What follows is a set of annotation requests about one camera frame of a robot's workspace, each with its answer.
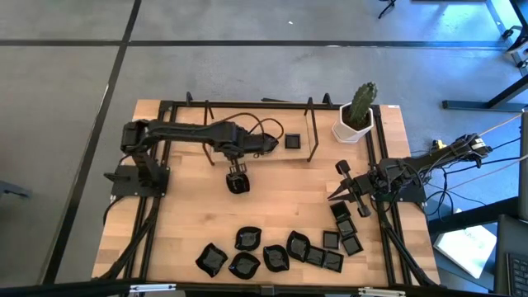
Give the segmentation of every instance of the cactus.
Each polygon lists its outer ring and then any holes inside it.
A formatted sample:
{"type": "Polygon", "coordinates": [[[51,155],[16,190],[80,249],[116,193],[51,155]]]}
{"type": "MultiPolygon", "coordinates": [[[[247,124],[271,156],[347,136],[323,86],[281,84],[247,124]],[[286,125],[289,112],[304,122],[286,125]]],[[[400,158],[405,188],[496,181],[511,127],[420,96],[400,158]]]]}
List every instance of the cactus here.
{"type": "Polygon", "coordinates": [[[374,102],[378,89],[375,83],[368,82],[357,89],[352,104],[345,110],[343,121],[354,130],[361,130],[369,124],[367,113],[374,102]]]}

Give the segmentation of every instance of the wooden tabletop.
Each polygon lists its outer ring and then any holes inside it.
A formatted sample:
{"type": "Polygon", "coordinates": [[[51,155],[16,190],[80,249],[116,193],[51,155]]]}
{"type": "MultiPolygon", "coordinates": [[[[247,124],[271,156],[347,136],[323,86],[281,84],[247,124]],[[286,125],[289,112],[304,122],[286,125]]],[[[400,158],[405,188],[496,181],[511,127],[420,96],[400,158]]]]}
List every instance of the wooden tabletop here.
{"type": "MultiPolygon", "coordinates": [[[[134,119],[155,119],[159,102],[139,100],[134,119]]],[[[409,147],[399,107],[381,106],[380,109],[389,156],[407,157],[409,147]]],[[[241,111],[248,110],[213,109],[221,117],[241,111]]],[[[263,118],[273,117],[275,113],[284,114],[285,110],[261,109],[250,112],[258,113],[257,116],[263,118]]],[[[303,111],[288,112],[293,115],[303,111]]],[[[289,271],[274,273],[267,270],[262,259],[263,247],[273,244],[285,247],[292,230],[305,234],[312,245],[322,248],[323,231],[337,231],[330,204],[326,200],[342,179],[336,172],[335,163],[346,159],[353,177],[369,170],[365,139],[357,144],[339,144],[334,139],[331,128],[337,115],[338,111],[315,111],[319,146],[310,163],[306,159],[271,159],[266,162],[248,159],[247,176],[251,191],[242,195],[230,193],[225,185],[227,163],[217,163],[211,167],[200,144],[172,143],[168,161],[172,169],[170,182],[161,202],[148,280],[225,284],[387,285],[377,215],[373,211],[370,217],[361,218],[357,206],[348,203],[364,251],[347,257],[341,247],[339,252],[345,255],[342,273],[294,259],[290,259],[289,271]],[[244,226],[262,229],[261,245],[252,252],[262,264],[251,280],[240,280],[228,270],[229,263],[238,253],[234,248],[235,234],[244,226]],[[195,259],[208,243],[213,243],[229,257],[214,278],[195,264],[195,259]]],[[[203,120],[203,108],[179,107],[177,110],[177,121],[200,124],[203,120]]],[[[270,130],[274,129],[271,128],[273,125],[272,122],[265,123],[265,127],[270,130]]],[[[372,133],[376,159],[379,161],[375,128],[372,133]]],[[[126,197],[108,214],[93,276],[106,272],[130,241],[138,201],[138,197],[126,197]]],[[[427,275],[439,282],[424,214],[414,204],[398,205],[408,250],[427,275]]],[[[394,247],[391,248],[396,279],[401,283],[398,253],[394,247]]],[[[133,276],[139,274],[142,251],[143,246],[140,246],[133,276]]]]}

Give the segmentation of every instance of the robotic arm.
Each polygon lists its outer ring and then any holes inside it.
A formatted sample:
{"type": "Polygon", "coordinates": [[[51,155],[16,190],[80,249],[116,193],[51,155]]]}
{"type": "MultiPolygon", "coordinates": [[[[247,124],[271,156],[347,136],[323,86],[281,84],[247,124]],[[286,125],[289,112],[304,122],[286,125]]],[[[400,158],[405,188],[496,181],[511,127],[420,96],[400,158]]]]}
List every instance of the robotic arm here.
{"type": "MultiPolygon", "coordinates": [[[[261,121],[258,120],[258,124],[262,127],[261,121]]],[[[120,149],[134,159],[136,166],[119,166],[115,173],[105,174],[114,182],[113,195],[164,195],[168,170],[161,168],[148,155],[149,148],[162,140],[209,144],[215,152],[223,153],[232,165],[226,176],[226,183],[229,190],[235,194],[249,191],[246,166],[238,160],[246,153],[257,157],[270,153],[279,143],[269,134],[251,134],[243,127],[226,120],[210,125],[167,123],[159,120],[133,121],[123,128],[120,149]]]]}
{"type": "MultiPolygon", "coordinates": [[[[475,161],[477,167],[482,164],[482,159],[492,150],[477,134],[464,135],[453,144],[418,158],[384,158],[366,174],[351,178],[347,161],[342,160],[336,164],[337,172],[344,176],[341,185],[329,197],[329,200],[349,200],[358,203],[358,212],[361,217],[370,215],[369,208],[361,200],[361,196],[368,194],[376,200],[384,201],[392,197],[395,202],[397,194],[407,186],[423,186],[423,179],[435,168],[443,167],[449,163],[475,161]],[[344,190],[347,194],[337,196],[344,190]]],[[[385,211],[378,210],[380,224],[383,232],[390,238],[403,260],[416,277],[420,285],[436,285],[427,274],[414,261],[411,253],[399,239],[387,218],[385,211]]]]}

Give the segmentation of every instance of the concrete floor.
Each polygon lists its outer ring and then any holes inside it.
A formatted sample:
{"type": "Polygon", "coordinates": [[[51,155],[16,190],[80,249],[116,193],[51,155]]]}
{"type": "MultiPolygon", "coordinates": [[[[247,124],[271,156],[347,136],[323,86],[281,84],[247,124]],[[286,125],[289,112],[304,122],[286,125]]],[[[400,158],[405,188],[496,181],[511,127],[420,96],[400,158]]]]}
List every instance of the concrete floor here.
{"type": "MultiPolygon", "coordinates": [[[[0,2],[0,39],[120,39],[132,0],[0,2]]],[[[384,2],[362,1],[144,1],[136,40],[484,40],[500,33],[485,3],[448,4],[399,0],[381,20],[384,2]]],[[[505,23],[511,8],[495,3],[505,23]]],[[[73,182],[93,118],[101,103],[116,48],[0,47],[0,180],[30,188],[29,200],[0,202],[0,286],[37,282],[73,182]]],[[[123,123],[137,99],[258,101],[262,97],[350,101],[365,82],[379,88],[378,104],[402,107],[411,150],[432,139],[451,142],[482,132],[507,113],[445,111],[441,101],[486,101],[521,77],[509,56],[489,50],[302,47],[128,48],[93,160],[58,281],[84,281],[102,231],[111,184],[102,176],[120,156],[123,123]]],[[[516,101],[527,102],[526,95],[516,101]]],[[[489,145],[519,135],[519,121],[486,135],[489,145]]],[[[490,159],[518,156],[519,144],[490,159]]],[[[467,171],[450,185],[493,169],[467,171]]],[[[510,167],[456,189],[485,203],[517,194],[510,167]]],[[[431,182],[441,186],[441,175],[431,182]]],[[[432,187],[427,192],[436,191],[432,187]]],[[[474,202],[455,198],[455,207],[474,202]]],[[[442,280],[449,281],[450,276],[442,280]]]]}

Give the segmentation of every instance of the white pot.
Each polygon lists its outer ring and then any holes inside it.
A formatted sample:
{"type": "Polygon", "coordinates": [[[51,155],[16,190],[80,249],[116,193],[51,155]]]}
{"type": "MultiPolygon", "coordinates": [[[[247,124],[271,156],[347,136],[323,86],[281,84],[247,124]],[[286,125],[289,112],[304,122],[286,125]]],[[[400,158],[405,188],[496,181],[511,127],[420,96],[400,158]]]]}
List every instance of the white pot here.
{"type": "Polygon", "coordinates": [[[351,103],[348,103],[339,107],[339,120],[336,120],[332,127],[333,136],[338,142],[342,144],[355,144],[359,141],[361,137],[363,137],[363,135],[365,135],[367,132],[370,131],[370,129],[372,129],[372,127],[374,127],[374,117],[371,108],[369,108],[369,125],[366,126],[364,129],[356,131],[349,127],[347,124],[343,123],[343,108],[349,106],[350,104],[351,103]]]}

